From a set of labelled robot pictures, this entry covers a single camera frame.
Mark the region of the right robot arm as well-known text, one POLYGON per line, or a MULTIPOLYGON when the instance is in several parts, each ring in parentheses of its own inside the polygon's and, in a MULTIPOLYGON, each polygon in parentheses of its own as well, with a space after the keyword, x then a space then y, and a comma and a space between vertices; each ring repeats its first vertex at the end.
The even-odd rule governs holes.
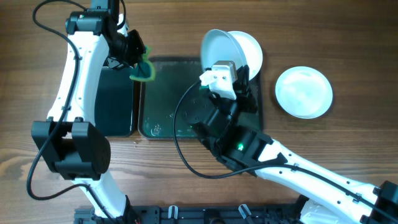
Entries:
POLYGON ((386 181, 376 187, 347 179, 238 123, 240 113, 257 110, 248 66, 206 68, 198 83, 204 90, 191 100, 182 98, 177 110, 230 175, 247 172, 298 192, 302 223, 397 222, 396 184, 386 181))

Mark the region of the green and yellow sponge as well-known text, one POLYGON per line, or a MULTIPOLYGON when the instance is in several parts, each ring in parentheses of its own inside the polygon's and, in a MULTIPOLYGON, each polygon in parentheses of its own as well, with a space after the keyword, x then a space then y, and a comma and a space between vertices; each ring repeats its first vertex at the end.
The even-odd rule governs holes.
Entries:
POLYGON ((149 60, 152 52, 150 46, 145 46, 145 53, 141 55, 135 67, 131 67, 129 78, 137 82, 151 82, 155 80, 156 70, 154 64, 149 60))

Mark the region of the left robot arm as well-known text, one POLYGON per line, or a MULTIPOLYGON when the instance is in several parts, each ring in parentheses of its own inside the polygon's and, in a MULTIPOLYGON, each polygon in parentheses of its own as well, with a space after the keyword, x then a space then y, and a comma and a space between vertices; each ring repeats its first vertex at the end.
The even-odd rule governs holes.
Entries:
POLYGON ((127 71, 131 80, 155 78, 146 47, 130 30, 123 1, 92 1, 70 14, 62 34, 68 54, 57 97, 31 135, 50 171, 80 188, 93 205, 96 223, 139 223, 130 201, 113 179, 111 147, 95 125, 95 103, 104 68, 127 71))

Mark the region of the white plate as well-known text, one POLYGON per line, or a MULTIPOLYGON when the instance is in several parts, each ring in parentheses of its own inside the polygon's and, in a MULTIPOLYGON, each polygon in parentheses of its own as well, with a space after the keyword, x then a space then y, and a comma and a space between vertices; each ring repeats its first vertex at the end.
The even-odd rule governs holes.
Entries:
POLYGON ((229 32, 212 29, 205 34, 201 42, 201 68, 205 71, 218 61, 232 61, 236 68, 248 64, 243 48, 229 32))
POLYGON ((249 67, 249 79, 252 80, 260 72, 263 63, 263 53, 259 42, 243 31, 229 31, 241 46, 249 67))

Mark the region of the light blue plate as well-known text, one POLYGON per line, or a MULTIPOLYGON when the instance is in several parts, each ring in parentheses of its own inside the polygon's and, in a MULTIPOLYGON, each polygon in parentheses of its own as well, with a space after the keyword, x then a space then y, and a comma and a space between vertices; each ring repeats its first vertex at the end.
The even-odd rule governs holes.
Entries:
POLYGON ((297 66, 279 76, 275 83, 275 97, 289 115, 314 119, 331 108, 333 89, 326 76, 318 70, 297 66))

